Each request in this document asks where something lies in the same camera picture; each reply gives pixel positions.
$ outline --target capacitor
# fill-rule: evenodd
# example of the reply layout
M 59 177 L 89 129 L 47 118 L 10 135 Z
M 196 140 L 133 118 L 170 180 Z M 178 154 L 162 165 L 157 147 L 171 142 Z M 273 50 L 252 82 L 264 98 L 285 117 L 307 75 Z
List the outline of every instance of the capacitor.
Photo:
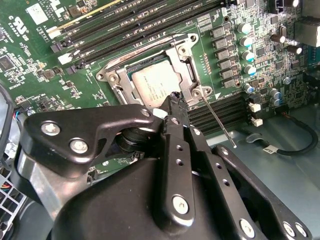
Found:
M 244 67 L 244 70 L 243 70 L 246 74 L 249 74 L 250 76 L 253 76 L 256 74 L 257 72 L 257 69 L 252 66 L 252 65 L 247 65 Z
M 278 107 L 280 106 L 281 104 L 281 100 L 280 99 L 274 99 L 274 98 L 271 98 L 271 104 L 275 107 Z
M 286 50 L 289 53 L 293 53 L 295 55 L 300 55 L 302 53 L 302 47 L 299 46 L 294 46 L 294 45 L 289 45 L 286 47 Z
M 248 62 L 253 62 L 255 60 L 255 55 L 247 50 L 242 53 L 242 58 Z
M 246 48 L 251 47 L 253 43 L 254 43 L 253 39 L 251 37 L 247 37 L 247 36 L 240 38 L 240 41 L 239 41 L 239 44 L 241 46 L 246 47 Z
M 273 34 L 271 36 L 271 41 L 279 43 L 279 44 L 283 44 L 286 41 L 286 37 L 285 36 L 281 36 L 279 34 Z
M 251 32 L 251 25 L 250 23 L 241 22 L 237 30 L 241 34 L 249 34 Z
M 243 90 L 247 93 L 247 94 L 252 94 L 255 89 L 249 84 L 249 83 L 246 83 L 243 87 Z
M 269 92 L 269 95 L 273 98 L 273 99 L 280 99 L 281 98 L 281 92 L 279 92 L 277 89 L 273 88 L 271 89 L 271 91 Z

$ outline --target black mounting arm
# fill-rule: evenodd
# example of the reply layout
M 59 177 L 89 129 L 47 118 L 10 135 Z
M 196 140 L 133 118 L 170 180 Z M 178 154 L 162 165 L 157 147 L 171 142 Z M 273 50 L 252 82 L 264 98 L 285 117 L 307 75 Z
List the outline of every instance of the black mounting arm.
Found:
M 55 220 L 53 240 L 312 239 L 229 149 L 210 149 L 190 126 L 180 93 L 160 109 L 167 113 L 163 120 L 141 105 L 122 105 L 26 121 L 16 168 Z M 52 125 L 44 131 L 44 124 L 59 126 L 59 133 Z M 79 143 L 75 149 L 74 140 L 87 148 Z M 87 188 L 89 167 L 111 158 L 115 145 L 124 152 L 144 150 L 147 158 Z M 86 151 L 74 152 L 81 148 Z

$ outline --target green circuit board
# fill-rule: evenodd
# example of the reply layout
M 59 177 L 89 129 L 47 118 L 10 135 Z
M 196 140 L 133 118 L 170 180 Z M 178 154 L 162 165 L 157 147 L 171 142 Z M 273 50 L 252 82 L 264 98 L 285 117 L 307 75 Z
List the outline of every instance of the green circuit board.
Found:
M 116 11 L 124 11 L 135 5 L 144 4 L 148 0 L 126 0 L 122 1 L 121 7 Z M 112 35 L 114 31 L 122 31 L 123 26 L 117 22 L 113 25 L 114 15 L 104 15 L 94 21 L 89 17 L 82 21 L 69 25 L 69 31 L 61 31 L 57 36 L 50 36 L 50 30 L 70 23 L 72 20 L 89 14 L 111 0 L 2 0 L 0 8 L 0 79 L 9 89 L 12 98 L 19 105 L 28 101 L 30 104 L 29 113 L 43 111 L 59 111 L 77 108 L 93 108 L 109 105 L 117 105 L 119 101 L 107 82 L 99 81 L 96 74 L 112 59 L 141 48 L 156 39 L 161 39 L 170 34 L 197 34 L 199 41 L 192 47 L 192 55 L 202 86 L 212 88 L 208 96 L 209 102 L 222 100 L 228 96 L 243 92 L 243 86 L 249 83 L 255 88 L 256 93 L 261 93 L 262 116 L 268 118 L 274 115 L 274 106 L 270 103 L 269 91 L 272 88 L 279 90 L 282 95 L 282 103 L 290 108 L 298 108 L 307 103 L 306 85 L 303 83 L 302 74 L 306 69 L 307 48 L 302 54 L 295 55 L 286 51 L 290 40 L 294 40 L 294 22 L 301 17 L 301 8 L 285 8 L 285 14 L 272 14 L 268 10 L 268 1 L 264 0 L 238 0 L 238 5 L 221 7 L 221 0 L 158 0 L 153 1 L 152 9 L 144 13 L 144 18 L 151 16 L 153 11 L 163 18 L 158 22 L 160 29 L 173 19 L 181 21 L 172 24 L 168 28 L 159 30 L 152 39 L 144 37 L 138 43 L 128 44 L 115 51 L 107 52 L 103 57 L 83 64 L 81 68 L 70 72 L 72 66 L 78 66 L 84 58 L 101 53 L 106 48 L 117 46 L 127 36 L 117 35 L 90 48 L 62 65 L 59 57 L 66 53 L 74 53 L 76 49 L 83 48 L 88 43 L 103 36 Z M 166 11 L 170 6 L 183 4 L 184 2 L 196 3 L 191 8 L 175 8 L 163 16 L 161 11 Z M 185 19 L 187 13 L 194 15 Z M 132 21 L 137 15 L 132 13 Z M 108 21 L 109 25 L 101 31 L 84 36 L 77 43 L 67 47 L 61 47 L 57 52 L 52 46 L 72 38 L 74 34 L 93 28 L 97 23 Z M 240 23 L 251 25 L 250 32 L 245 35 L 237 31 Z M 236 83 L 226 87 L 222 80 L 221 69 L 218 66 L 217 48 L 213 39 L 212 30 L 221 28 L 225 24 L 222 38 L 227 40 L 225 48 L 229 49 L 230 68 L 236 76 Z M 280 28 L 286 28 L 288 41 L 279 44 L 271 41 L 271 35 L 279 34 Z M 132 34 L 130 30 L 123 30 L 123 33 Z M 242 37 L 250 37 L 252 46 L 240 45 Z M 254 61 L 248 63 L 242 58 L 245 51 L 251 51 L 255 57 Z M 244 72 L 244 68 L 251 64 L 256 68 L 256 74 L 250 76 Z M 289 78 L 290 84 L 284 84 L 284 79 Z M 203 103 L 193 105 L 191 109 L 197 109 Z

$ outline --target motherboard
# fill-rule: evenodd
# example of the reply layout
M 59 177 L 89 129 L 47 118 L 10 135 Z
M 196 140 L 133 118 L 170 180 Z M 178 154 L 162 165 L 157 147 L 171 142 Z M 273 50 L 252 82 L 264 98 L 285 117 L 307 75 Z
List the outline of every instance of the motherboard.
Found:
M 179 91 L 205 135 L 220 128 L 202 97 L 227 128 L 258 127 L 307 104 L 319 49 L 299 38 L 302 12 L 298 0 L 1 0 L 0 79 L 26 115 L 152 110 Z

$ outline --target white sticker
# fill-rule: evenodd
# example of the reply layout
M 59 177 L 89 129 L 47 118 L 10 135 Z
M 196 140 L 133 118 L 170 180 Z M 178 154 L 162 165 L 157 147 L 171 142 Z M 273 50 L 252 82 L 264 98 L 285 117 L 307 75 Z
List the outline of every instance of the white sticker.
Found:
M 279 149 L 279 148 L 276 148 L 275 146 L 269 145 L 269 146 L 265 147 L 265 148 L 263 149 L 263 151 L 265 151 L 265 152 L 268 153 L 268 154 L 274 154 L 274 153 L 277 152 L 278 149 Z
M 30 14 L 31 18 L 37 25 L 42 24 L 45 21 L 48 21 L 47 15 L 42 10 L 39 3 L 28 7 L 26 11 Z

